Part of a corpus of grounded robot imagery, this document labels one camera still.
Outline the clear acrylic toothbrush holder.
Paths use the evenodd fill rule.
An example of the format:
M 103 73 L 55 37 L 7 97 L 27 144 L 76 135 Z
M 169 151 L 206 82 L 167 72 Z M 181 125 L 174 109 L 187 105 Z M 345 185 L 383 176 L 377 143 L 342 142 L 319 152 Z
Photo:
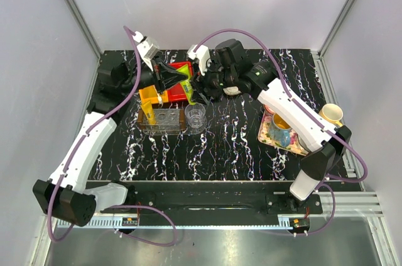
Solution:
M 150 124 L 143 110 L 138 113 L 137 126 L 146 134 L 177 135 L 186 130 L 183 109 L 155 109 L 155 124 Z

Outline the yellow toothpaste tube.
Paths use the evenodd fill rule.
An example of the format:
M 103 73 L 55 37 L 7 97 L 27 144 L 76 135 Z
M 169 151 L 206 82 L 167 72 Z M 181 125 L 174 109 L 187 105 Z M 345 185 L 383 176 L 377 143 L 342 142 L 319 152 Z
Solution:
M 150 125 L 155 125 L 156 124 L 156 118 L 155 118 L 155 112 L 152 107 L 151 101 L 146 101 L 145 103 L 141 104 L 141 109 L 145 115 L 145 118 L 147 122 Z

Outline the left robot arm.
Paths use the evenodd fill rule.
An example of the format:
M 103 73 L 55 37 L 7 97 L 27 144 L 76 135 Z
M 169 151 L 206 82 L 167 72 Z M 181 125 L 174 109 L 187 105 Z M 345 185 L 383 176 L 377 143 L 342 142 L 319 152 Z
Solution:
M 99 211 L 115 206 L 128 213 L 135 208 L 134 191 L 122 182 L 87 189 L 91 168 L 137 91 L 153 87 L 164 93 L 189 81 L 192 74 L 190 62 L 167 64 L 159 57 L 154 57 L 150 66 L 137 65 L 134 74 L 128 72 L 126 64 L 99 68 L 100 88 L 92 98 L 80 133 L 50 177 L 38 179 L 33 186 L 33 194 L 49 220 L 85 226 Z

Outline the clear plastic cup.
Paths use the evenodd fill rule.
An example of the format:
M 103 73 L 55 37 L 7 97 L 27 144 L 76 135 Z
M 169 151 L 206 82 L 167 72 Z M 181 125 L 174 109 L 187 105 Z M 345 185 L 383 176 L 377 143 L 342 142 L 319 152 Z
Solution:
M 188 105 L 185 108 L 185 116 L 187 123 L 191 128 L 199 128 L 202 126 L 205 118 L 205 107 L 203 104 L 196 103 Z

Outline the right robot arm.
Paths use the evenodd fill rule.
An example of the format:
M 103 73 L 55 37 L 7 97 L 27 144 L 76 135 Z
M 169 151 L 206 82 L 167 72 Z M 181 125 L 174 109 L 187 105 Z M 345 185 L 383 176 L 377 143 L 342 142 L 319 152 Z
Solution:
M 308 154 L 301 160 L 300 172 L 285 203 L 292 213 L 302 212 L 310 194 L 345 153 L 351 130 L 321 117 L 280 80 L 273 64 L 252 62 L 238 40 L 217 45 L 213 55 L 206 46 L 193 45 L 187 55 L 198 63 L 198 71 L 192 77 L 194 101 L 208 103 L 225 88 L 236 87 L 267 105 L 295 130 Z

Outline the green toothpaste tube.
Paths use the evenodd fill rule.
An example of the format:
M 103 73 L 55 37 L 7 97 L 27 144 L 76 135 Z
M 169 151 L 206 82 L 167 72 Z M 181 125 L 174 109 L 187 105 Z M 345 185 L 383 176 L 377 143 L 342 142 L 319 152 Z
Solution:
M 192 100 L 193 96 L 193 88 L 190 83 L 191 73 L 188 65 L 183 65 L 182 67 L 177 69 L 177 72 L 185 74 L 187 76 L 186 80 L 180 82 L 180 85 L 186 95 L 187 101 L 190 105 L 195 105 L 195 102 Z

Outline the white toothbrush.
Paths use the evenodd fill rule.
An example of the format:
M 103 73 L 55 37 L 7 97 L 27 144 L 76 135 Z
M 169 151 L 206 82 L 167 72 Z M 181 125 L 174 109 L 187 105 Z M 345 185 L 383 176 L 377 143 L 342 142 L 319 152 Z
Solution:
M 163 104 L 163 98 L 160 95 L 157 95 L 158 103 Z

